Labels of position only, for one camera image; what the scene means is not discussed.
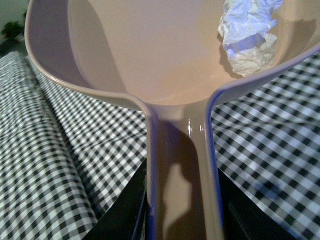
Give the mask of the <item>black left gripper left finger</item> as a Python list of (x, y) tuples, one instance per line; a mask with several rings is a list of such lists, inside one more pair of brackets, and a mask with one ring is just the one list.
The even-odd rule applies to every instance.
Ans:
[(145, 238), (147, 159), (142, 160), (113, 205), (86, 234), (87, 240), (143, 240)]

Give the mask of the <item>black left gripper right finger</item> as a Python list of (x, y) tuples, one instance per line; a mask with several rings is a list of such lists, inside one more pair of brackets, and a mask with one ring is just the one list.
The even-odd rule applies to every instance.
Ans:
[(224, 230), (228, 240), (295, 240), (296, 238), (264, 213), (220, 169)]

